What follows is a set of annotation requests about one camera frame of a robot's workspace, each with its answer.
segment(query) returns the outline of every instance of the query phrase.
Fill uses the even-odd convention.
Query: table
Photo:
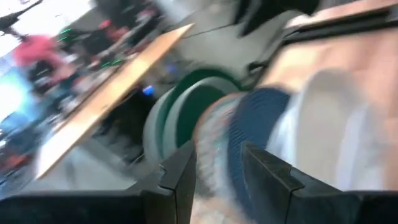
[[[361,0],[325,9],[314,17],[297,17],[288,27],[316,24],[359,12],[398,4],[398,0]],[[398,139],[398,28],[299,42],[284,47],[260,86],[279,85],[299,90],[305,80],[323,68],[348,70],[379,112],[391,140]],[[394,174],[398,147],[392,143],[387,159],[387,187],[398,189]]]
[[[73,114],[37,152],[35,179],[44,177],[126,96],[193,24],[160,35],[132,62],[123,66]]]

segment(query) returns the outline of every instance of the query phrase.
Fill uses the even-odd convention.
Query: cable
[[[224,29],[224,28],[227,28],[227,27],[230,27],[230,26],[234,26],[234,24],[228,24],[228,25],[223,25],[223,26],[215,27],[215,28],[212,28],[212,29],[210,29],[210,30],[205,30],[205,31],[202,31],[202,32],[198,32],[198,33],[196,33],[196,34],[191,34],[191,35],[188,35],[188,36],[186,36],[186,37],[182,37],[182,39],[187,39],[187,38],[191,38],[191,37],[194,37],[194,36],[198,36],[198,35],[202,35],[202,34],[207,34],[207,33],[209,33],[209,32],[217,31],[217,30]]]

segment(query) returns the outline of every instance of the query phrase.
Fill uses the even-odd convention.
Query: desk
[[[398,0],[362,0],[320,11],[313,18],[299,17],[288,26],[314,24],[371,9],[398,4]],[[398,139],[398,29],[383,29],[353,35],[290,44],[284,47],[260,83],[299,90],[305,80],[323,68],[351,72],[364,94],[378,110],[391,140]],[[398,147],[393,143],[387,159],[387,175],[398,169]],[[398,180],[387,183],[398,189]]]
[[[42,178],[117,105],[146,72],[161,59],[193,24],[160,35],[137,58],[125,65],[85,101],[37,152],[35,178]]]

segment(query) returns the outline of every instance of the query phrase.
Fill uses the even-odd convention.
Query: red shirt
[[[14,49],[14,59],[18,66],[30,66],[40,60],[45,60],[54,68],[63,64],[56,54],[55,42],[44,35],[29,35]]]
[[[26,67],[45,60],[55,68],[52,74],[53,81],[58,82],[75,73],[73,65],[65,63],[57,55],[56,43],[45,35],[29,35],[13,51],[14,60],[19,67]]]

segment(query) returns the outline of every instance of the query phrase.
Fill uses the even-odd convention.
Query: tan surface
[[[124,66],[93,96],[82,109],[67,121],[39,150],[35,178],[41,178],[56,165],[68,151],[72,150],[91,129],[108,114],[141,79],[148,69],[163,57],[193,24],[159,36],[135,60]]]
[[[260,84],[282,85],[297,91],[320,69],[338,67],[350,71],[377,108],[393,144],[387,159],[388,189],[398,189],[398,175],[395,174],[398,170],[395,140],[398,139],[397,40],[398,29],[394,28],[288,45],[274,60]]]
[[[292,19],[287,27],[314,24],[317,22],[327,21],[330,19],[337,19],[339,17],[349,16],[358,14],[364,11],[370,11],[374,9],[380,9],[382,7],[398,4],[397,0],[361,0],[341,6],[336,6],[329,9],[324,9],[317,12],[312,17],[308,16],[297,16]]]
[[[191,224],[248,224],[242,211],[219,197],[193,198]]]

